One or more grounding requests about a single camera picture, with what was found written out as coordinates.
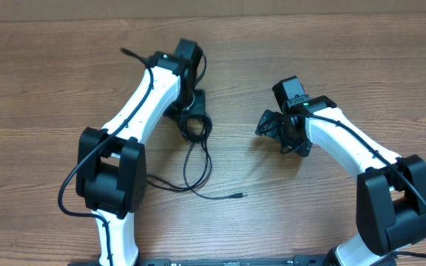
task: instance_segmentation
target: black cable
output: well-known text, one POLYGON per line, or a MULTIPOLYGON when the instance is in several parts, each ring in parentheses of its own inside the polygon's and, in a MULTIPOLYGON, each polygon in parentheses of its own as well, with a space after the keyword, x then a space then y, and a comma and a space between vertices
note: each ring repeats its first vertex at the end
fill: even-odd
POLYGON ((204 53, 203 54, 203 70, 202 70, 201 74, 198 76, 197 80, 195 81, 195 86, 197 86, 198 83, 203 79, 205 72, 206 72, 206 55, 204 53))
POLYGON ((190 144, 190 148, 189 151, 187 152, 186 158, 185 158, 185 162, 183 164, 183 180, 185 181, 186 187, 180 187, 177 185, 173 185, 171 183, 169 183, 168 181, 157 177, 153 174, 147 174, 147 177, 150 177, 152 179, 155 179, 159 182, 162 182, 163 184, 169 186, 169 187, 164 187, 161 185, 157 185, 153 182, 151 182, 150 180, 147 180, 147 182, 152 185, 155 188, 159 188, 162 190, 166 190, 166 191, 172 191, 172 192, 185 192, 185 191, 191 191, 193 192, 195 195, 204 198, 205 200, 225 200, 225 199, 238 199, 238 198, 243 198, 243 197, 247 197, 247 194, 244 193, 236 193, 236 194, 232 194, 232 195, 228 195, 228 196, 224 196, 224 197, 208 197, 208 196, 204 196, 202 194, 197 193, 194 189, 196 188, 200 188, 203 185, 206 184, 206 182, 209 180, 212 171, 213 171, 213 163, 212 163, 212 158, 208 152, 208 147, 206 145, 206 141, 208 140, 208 136, 210 135, 210 133, 212 132, 212 128, 213 128, 213 123, 212 123, 212 119, 208 116, 208 114, 203 114, 203 115, 188 115, 188 114, 184 114, 182 115, 182 117, 180 118, 179 122, 178 122, 178 128, 180 130, 180 133, 182 134, 182 137, 190 144), (202 129, 200 134, 192 134, 189 131, 189 127, 188 127, 188 120, 198 120, 199 122, 202 123, 202 129), (205 167, 203 169, 203 173, 201 174, 200 178, 197 180, 197 182, 194 185, 190 185, 186 179, 186 167, 190 158, 190 154, 192 153, 193 148, 195 147, 195 145, 200 144, 203 151, 205 152, 205 167))
MULTIPOLYGON (((397 175, 397 177, 399 177, 399 179, 404 183, 405 187, 407 189, 409 189, 412 194, 423 204, 423 206, 426 208, 426 201, 423 199, 422 195, 413 187, 413 185, 407 180, 407 178, 404 177, 404 175, 399 172, 399 170, 397 169, 396 166, 394 166, 392 163, 390 163, 389 161, 387 161, 380 153, 379 151, 376 151, 373 149, 373 147, 371 145, 369 145, 368 143, 366 143, 366 141, 364 139, 362 139, 361 136, 359 136, 353 129, 350 129, 349 127, 347 127, 346 125, 342 124, 339 121, 327 118, 327 117, 322 117, 322 116, 318 116, 318 115, 305 115, 305 114, 294 114, 294 115, 288 115, 289 117, 305 117, 305 118, 315 118, 318 120, 324 120, 327 121, 329 123, 333 123, 341 128, 343 128, 344 130, 346 130, 348 133, 350 133, 353 137, 355 137, 373 156, 375 156, 376 158, 378 158, 381 162, 383 162, 386 166, 388 166, 393 172, 394 174, 397 175)), ((393 252, 394 255, 400 255, 400 256, 414 256, 414 257, 418 257, 418 258, 426 258, 426 254, 425 253, 415 253, 415 252, 410 252, 410 251, 394 251, 393 252)))
POLYGON ((126 118, 126 120, 123 121, 123 123, 113 132, 111 133, 105 140, 103 140, 101 143, 99 143, 85 158, 83 158, 77 166, 75 166, 75 168, 68 174, 67 178, 65 179, 65 181, 62 183, 62 186, 60 187, 60 191, 58 191, 58 207, 61 209, 61 211, 69 216, 76 216, 76 217, 92 217, 92 218, 96 218, 99 219, 103 222, 103 226, 105 228, 106 231, 106 249, 108 252, 108 260, 109 260, 109 265, 110 266, 114 266, 113 262, 112 262, 112 253, 111 253, 111 244, 110 244, 110 235, 109 235, 109 224, 108 221, 101 215, 98 214, 90 214, 90 213, 76 213, 76 212, 72 212, 72 211, 68 211, 65 206, 64 203, 62 201, 63 197, 64 197, 64 192, 65 192, 65 188, 67 187, 68 183, 70 182, 70 180, 75 176, 75 174, 77 173, 77 171, 80 169, 80 167, 82 167, 83 164, 85 164, 86 161, 88 161, 89 158, 91 158, 91 156, 95 155, 95 154, 99 154, 99 151, 106 148, 106 146, 109 144, 109 142, 124 128, 128 125, 128 123, 130 122, 130 120, 134 117, 134 115, 136 114, 136 112, 138 112, 138 110, 142 107, 143 103, 146 101, 147 97, 149 96, 151 90, 154 88, 154 75, 152 74, 152 70, 150 69, 150 67, 147 65, 147 62, 142 59, 139 55, 136 55, 135 53, 121 48, 121 52, 124 53, 125 55, 129 55, 132 56, 134 58, 137 58, 147 69, 147 71, 149 72, 149 76, 150 76, 150 82, 149 82, 149 86, 147 87, 147 91, 146 94, 142 97, 141 101, 139 102, 139 104, 134 108, 134 110, 132 110, 131 114, 129 114, 129 116, 126 118))

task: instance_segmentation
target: cable plug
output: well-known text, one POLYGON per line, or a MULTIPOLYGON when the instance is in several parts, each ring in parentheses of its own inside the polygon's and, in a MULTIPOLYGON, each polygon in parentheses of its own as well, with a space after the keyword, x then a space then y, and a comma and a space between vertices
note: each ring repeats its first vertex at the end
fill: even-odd
POLYGON ((247 193, 236 193, 229 196, 230 199, 242 199, 244 197, 247 197, 247 193))

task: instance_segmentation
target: white plastic housing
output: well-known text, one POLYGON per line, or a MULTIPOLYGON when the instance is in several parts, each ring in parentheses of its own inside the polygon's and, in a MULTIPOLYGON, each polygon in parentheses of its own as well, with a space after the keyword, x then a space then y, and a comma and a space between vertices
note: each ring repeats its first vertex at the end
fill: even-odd
MULTIPOLYGON (((395 163, 396 158, 400 157, 397 153, 389 151, 377 144, 355 127, 339 108, 322 109, 315 112, 314 115, 339 120, 342 124, 353 129, 353 131, 371 145, 374 150, 379 151, 390 163, 395 163)), ((374 167, 379 169, 385 166, 383 162, 375 158, 355 137, 343 128, 315 118, 306 118, 305 126, 308 139, 312 143, 324 148, 346 169, 355 182, 357 181, 358 174, 361 174, 367 168, 374 167)), ((382 258, 372 253, 366 247, 359 233, 338 246, 335 254, 341 264, 340 266, 369 266, 382 258)))
MULTIPOLYGON (((180 77, 173 75, 172 71, 161 68, 152 68, 154 74, 154 89, 150 92, 142 107, 134 115, 128 124, 118 133, 118 137, 128 140, 130 137, 138 139, 139 143, 146 144, 152 130, 160 119, 166 108, 177 100, 180 93, 180 77)), ((122 110, 110 122, 103 126, 108 129, 108 134, 115 131, 129 116, 146 94, 150 82, 148 70, 144 72, 143 80, 132 97, 128 100, 122 110)), ((124 219, 118 219, 116 215, 106 211, 92 211, 106 218, 109 223, 109 234, 111 240, 111 252, 115 266, 133 266, 138 257, 138 247, 134 240, 134 214, 128 213, 124 219)), ((108 266, 108 252, 106 231, 103 222, 96 219, 101 243, 100 265, 108 266)))

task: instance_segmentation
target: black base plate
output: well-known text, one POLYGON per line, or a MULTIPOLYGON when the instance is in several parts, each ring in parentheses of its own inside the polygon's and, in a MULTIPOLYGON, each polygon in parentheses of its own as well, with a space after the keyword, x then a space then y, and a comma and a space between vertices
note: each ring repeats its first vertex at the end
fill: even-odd
POLYGON ((141 260, 137 266, 322 266, 326 255, 297 255, 289 259, 141 260))

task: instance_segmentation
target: wood grain surface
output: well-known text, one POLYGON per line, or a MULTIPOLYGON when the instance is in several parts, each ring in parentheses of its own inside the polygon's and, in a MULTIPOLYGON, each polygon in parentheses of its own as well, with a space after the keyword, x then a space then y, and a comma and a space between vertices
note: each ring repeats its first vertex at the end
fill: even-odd
MULTIPOLYGON (((214 163, 207 201, 149 188, 136 213, 143 258, 227 259, 326 253, 356 233, 352 179, 314 146, 281 155, 254 134, 271 87, 298 75, 378 143, 426 160, 426 13, 182 18, 0 24, 0 265, 66 265, 99 254, 94 219, 63 215, 58 189, 78 137, 126 103, 143 67, 119 52, 173 52, 198 41, 209 65, 214 163)), ((188 145, 162 119, 147 144, 148 171, 182 184, 188 145)), ((198 176, 195 150, 189 175, 198 176)), ((86 211, 69 186, 69 209, 86 211)), ((412 247, 426 252, 426 240, 412 247)), ((403 258, 401 265, 426 265, 403 258)))
POLYGON ((426 12, 426 0, 0 0, 0 22, 426 12))

